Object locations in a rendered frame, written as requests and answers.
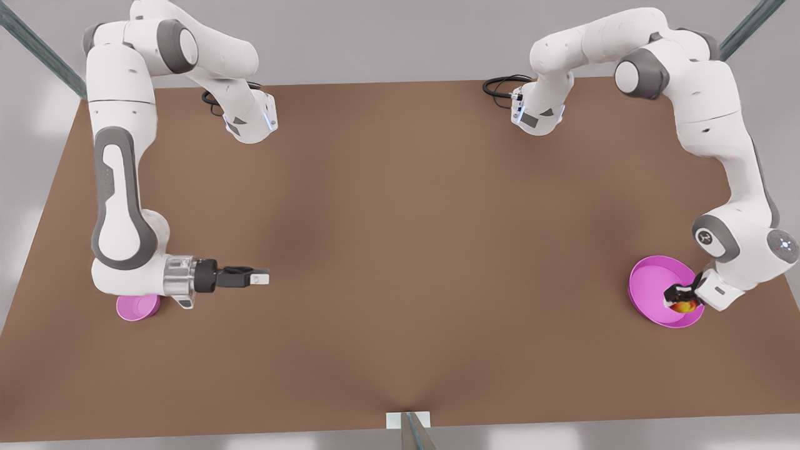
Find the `pale post foot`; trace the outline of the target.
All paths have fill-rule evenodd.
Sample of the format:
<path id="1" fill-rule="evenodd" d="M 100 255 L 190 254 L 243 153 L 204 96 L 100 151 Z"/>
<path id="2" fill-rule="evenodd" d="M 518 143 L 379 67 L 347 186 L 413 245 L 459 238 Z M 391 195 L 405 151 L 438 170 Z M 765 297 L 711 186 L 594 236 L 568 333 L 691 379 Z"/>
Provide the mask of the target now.
<path id="1" fill-rule="evenodd" d="M 402 418 L 407 415 L 415 415 L 424 428 L 431 427 L 430 412 L 388 412 L 386 413 L 386 429 L 400 429 Z"/>

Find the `pink plate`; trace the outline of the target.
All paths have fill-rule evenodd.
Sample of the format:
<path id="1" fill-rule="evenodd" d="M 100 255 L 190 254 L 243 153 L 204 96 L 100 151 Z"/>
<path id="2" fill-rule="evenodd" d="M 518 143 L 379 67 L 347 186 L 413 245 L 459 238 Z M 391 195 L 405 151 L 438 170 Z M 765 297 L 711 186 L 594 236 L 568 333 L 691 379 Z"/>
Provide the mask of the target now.
<path id="1" fill-rule="evenodd" d="M 667 328 L 689 327 L 703 315 L 703 305 L 686 314 L 664 304 L 664 291 L 672 285 L 692 284 L 695 272 L 681 261 L 669 256 L 648 256 L 641 259 L 631 271 L 628 293 L 632 305 L 646 319 Z"/>

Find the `pink bowl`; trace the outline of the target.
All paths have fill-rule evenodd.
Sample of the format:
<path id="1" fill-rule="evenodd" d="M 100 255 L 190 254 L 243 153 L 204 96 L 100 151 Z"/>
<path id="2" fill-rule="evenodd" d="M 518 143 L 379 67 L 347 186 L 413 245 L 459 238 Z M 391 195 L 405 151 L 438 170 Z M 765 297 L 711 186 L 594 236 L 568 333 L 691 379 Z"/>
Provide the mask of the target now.
<path id="1" fill-rule="evenodd" d="M 158 294 L 146 296 L 118 296 L 116 311 L 120 318 L 126 321 L 138 321 L 151 317 L 157 313 L 161 305 Z"/>

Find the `silver frame post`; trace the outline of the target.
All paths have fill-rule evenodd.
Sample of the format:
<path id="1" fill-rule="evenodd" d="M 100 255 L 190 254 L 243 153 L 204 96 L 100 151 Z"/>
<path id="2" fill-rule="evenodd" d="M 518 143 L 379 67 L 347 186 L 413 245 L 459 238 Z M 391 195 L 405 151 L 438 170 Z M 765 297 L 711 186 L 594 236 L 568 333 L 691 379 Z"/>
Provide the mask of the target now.
<path id="1" fill-rule="evenodd" d="M 402 412 L 402 450 L 438 450 L 415 412 Z"/>
<path id="2" fill-rule="evenodd" d="M 29 53 L 37 57 L 51 73 L 69 86 L 80 99 L 88 97 L 84 79 L 38 34 L 29 28 L 28 24 L 18 17 L 3 0 L 0 0 L 0 26 L 26 48 Z"/>
<path id="3" fill-rule="evenodd" d="M 785 2 L 786 0 L 759 0 L 722 41 L 718 59 L 728 60 Z"/>

